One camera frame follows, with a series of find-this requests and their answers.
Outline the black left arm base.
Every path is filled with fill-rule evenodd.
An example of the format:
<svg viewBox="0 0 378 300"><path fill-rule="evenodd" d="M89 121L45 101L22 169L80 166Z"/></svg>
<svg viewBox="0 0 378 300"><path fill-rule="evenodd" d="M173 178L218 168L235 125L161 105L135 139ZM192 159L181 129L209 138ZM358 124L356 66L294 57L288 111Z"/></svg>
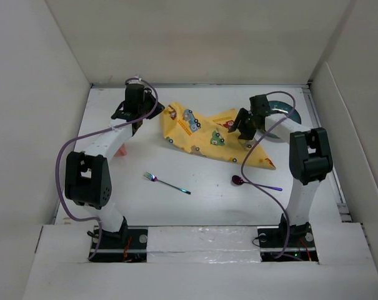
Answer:
<svg viewBox="0 0 378 300"><path fill-rule="evenodd" d="M116 232L102 231L101 240L99 228L88 231L91 238L89 261L92 263L146 263L148 227L131 227L124 218L121 227Z"/></svg>

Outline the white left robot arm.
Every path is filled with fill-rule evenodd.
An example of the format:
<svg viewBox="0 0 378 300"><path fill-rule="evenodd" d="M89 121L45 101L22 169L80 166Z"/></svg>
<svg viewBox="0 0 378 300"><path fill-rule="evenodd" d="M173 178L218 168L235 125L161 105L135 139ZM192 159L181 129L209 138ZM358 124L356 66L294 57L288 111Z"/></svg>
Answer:
<svg viewBox="0 0 378 300"><path fill-rule="evenodd" d="M80 152L66 158L64 194L82 206L90 217L100 220L100 234L115 248L127 243L127 221L111 201L112 183L109 163L122 153L124 143L142 126L164 110L157 92L143 79L126 80L124 100L111 116L109 127Z"/></svg>

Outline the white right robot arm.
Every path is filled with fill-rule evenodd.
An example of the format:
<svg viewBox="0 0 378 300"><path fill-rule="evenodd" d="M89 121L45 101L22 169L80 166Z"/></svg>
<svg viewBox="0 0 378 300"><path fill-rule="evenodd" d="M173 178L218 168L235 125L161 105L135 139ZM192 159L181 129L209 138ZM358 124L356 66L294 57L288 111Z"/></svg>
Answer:
<svg viewBox="0 0 378 300"><path fill-rule="evenodd" d="M306 235L309 213L320 183L333 169L333 160L327 131L311 128L290 118L296 105L284 114L274 112L267 97L260 94L249 98L250 109L240 109L229 132L239 131L239 139L253 140L255 133L263 131L277 136L289 145L289 170L293 177L291 195L284 209L277 231L279 242L292 246Z"/></svg>

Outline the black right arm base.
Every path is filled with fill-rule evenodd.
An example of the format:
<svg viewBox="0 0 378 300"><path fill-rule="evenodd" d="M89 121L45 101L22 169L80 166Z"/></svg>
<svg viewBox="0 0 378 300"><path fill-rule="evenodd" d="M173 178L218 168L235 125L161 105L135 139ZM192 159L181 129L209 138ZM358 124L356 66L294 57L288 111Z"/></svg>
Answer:
<svg viewBox="0 0 378 300"><path fill-rule="evenodd" d="M287 229L283 214L277 226L258 227L252 244L260 250L262 262L319 261L310 223L290 225Z"/></svg>

